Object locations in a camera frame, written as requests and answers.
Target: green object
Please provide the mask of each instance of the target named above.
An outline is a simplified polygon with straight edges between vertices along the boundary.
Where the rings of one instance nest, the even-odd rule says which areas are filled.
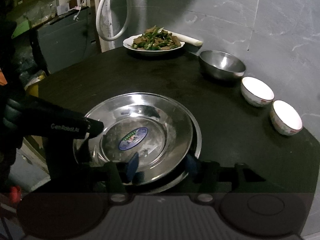
[[[20,23],[16,29],[14,30],[11,38],[14,39],[15,37],[19,36],[20,34],[26,32],[31,28],[30,23],[28,20],[25,20],[24,22]]]

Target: stainless steel plate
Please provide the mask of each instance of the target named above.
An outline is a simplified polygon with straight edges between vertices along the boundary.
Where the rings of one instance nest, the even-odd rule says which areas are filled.
[[[130,93],[110,98],[86,114],[102,121],[102,134],[89,140],[92,165],[123,162],[139,153],[134,185],[153,182],[173,170],[187,154],[193,128],[176,101],[156,94]],[[74,141],[74,151],[82,141]]]

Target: round table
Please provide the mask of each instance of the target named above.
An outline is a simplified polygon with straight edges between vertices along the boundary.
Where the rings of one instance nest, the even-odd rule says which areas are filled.
[[[225,167],[246,163],[289,192],[308,193],[309,210],[318,178],[319,142],[305,128],[291,137],[280,135],[269,120],[270,106],[249,105],[239,82],[225,86],[205,79],[191,53],[142,57],[118,48],[39,83],[40,98],[83,114],[108,98],[130,92],[156,93],[182,103],[201,129],[200,159]]]

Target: ribbed surface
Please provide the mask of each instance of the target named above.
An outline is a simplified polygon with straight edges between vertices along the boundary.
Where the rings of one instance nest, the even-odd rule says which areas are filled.
[[[136,196],[110,209],[104,220],[77,240],[254,240],[225,225],[211,207],[187,196]],[[299,240],[297,236],[282,238]]]

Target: stainless steel bowl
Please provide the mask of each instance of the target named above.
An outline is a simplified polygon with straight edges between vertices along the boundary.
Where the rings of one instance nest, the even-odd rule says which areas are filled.
[[[192,137],[188,113],[174,100],[156,94],[130,93],[110,98],[86,114],[102,121],[105,130],[89,140],[92,165],[122,162],[139,153],[134,185],[156,181],[187,154]],[[81,146],[74,141],[74,152]]]
[[[244,75],[246,67],[237,57],[218,50],[204,50],[199,54],[202,72],[213,78],[232,81]]]

